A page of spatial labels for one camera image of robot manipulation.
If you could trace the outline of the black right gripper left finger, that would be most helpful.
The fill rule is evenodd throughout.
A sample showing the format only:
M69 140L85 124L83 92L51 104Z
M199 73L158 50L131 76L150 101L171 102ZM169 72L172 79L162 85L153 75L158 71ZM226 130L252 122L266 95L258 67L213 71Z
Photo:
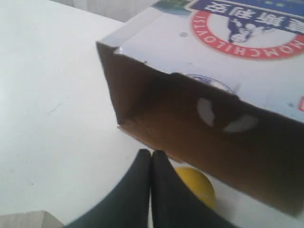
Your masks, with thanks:
M126 174L109 194L66 227L148 227L151 160L150 151L140 149Z

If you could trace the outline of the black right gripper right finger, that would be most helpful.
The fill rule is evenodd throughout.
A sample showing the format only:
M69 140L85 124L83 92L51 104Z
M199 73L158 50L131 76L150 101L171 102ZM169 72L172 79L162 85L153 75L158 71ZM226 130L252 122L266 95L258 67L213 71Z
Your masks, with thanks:
M155 228L234 227L191 192L160 150L152 154L151 200Z

